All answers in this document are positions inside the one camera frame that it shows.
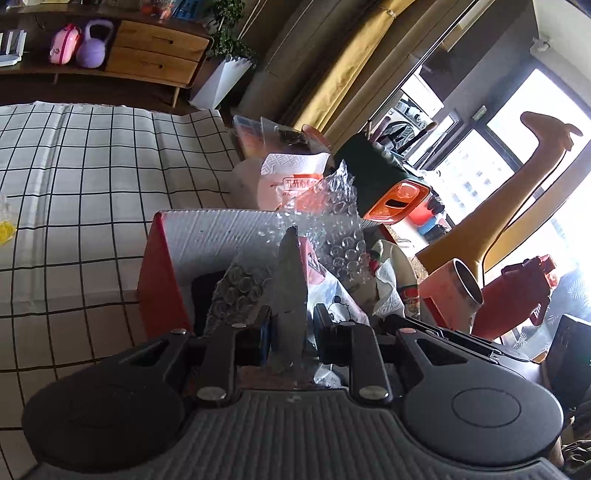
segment potted plant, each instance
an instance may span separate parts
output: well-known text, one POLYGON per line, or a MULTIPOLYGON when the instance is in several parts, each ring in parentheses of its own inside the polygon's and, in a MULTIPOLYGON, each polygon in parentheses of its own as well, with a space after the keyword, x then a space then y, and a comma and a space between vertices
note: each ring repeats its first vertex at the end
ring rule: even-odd
POLYGON ((202 70, 210 76, 191 90, 191 105, 198 108, 217 108, 222 99, 236 85, 249 68, 255 65, 254 52, 234 36, 234 28, 242 18, 244 1, 217 0, 205 10, 206 28, 213 37, 202 70))

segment checkered tablecloth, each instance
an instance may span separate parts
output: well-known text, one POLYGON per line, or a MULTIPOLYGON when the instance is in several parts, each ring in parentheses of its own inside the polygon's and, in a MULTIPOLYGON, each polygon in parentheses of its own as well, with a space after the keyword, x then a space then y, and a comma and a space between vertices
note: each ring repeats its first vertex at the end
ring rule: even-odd
POLYGON ((20 429, 40 388, 141 343, 136 287, 154 213, 228 207, 238 155, 216 111, 0 107, 0 480, 35 460, 20 429))

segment ceiling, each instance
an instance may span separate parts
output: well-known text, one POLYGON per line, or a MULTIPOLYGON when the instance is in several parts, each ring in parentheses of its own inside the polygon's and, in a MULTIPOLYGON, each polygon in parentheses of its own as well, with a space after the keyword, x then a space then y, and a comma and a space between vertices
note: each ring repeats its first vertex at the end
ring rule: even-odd
POLYGON ((567 0, 533 0, 540 38, 591 79, 591 18, 567 0))

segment drawer handle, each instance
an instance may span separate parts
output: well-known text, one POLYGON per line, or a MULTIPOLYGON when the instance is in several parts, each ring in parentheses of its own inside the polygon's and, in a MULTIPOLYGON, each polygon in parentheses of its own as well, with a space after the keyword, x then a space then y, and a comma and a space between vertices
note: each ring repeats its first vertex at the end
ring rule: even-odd
POLYGON ((171 40, 169 38, 162 38, 162 37, 152 37, 155 40, 162 40, 165 41, 166 43, 168 43, 168 45, 172 45, 174 43, 174 40, 171 40))
POLYGON ((163 69, 164 68, 164 65, 162 65, 161 63, 152 63, 150 61, 141 61, 139 64, 140 65, 147 66, 147 67, 157 66, 159 69, 163 69))

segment dark floor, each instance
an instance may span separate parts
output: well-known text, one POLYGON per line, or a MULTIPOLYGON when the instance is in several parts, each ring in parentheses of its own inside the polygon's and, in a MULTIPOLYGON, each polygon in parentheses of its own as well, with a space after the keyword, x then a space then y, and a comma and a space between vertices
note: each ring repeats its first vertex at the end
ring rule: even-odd
POLYGON ((186 115, 196 109, 189 105, 188 90, 181 90, 173 109, 174 87, 91 75, 60 75, 52 85, 53 75, 26 74, 0 77, 0 105, 30 103, 98 103, 126 105, 156 112, 186 115))

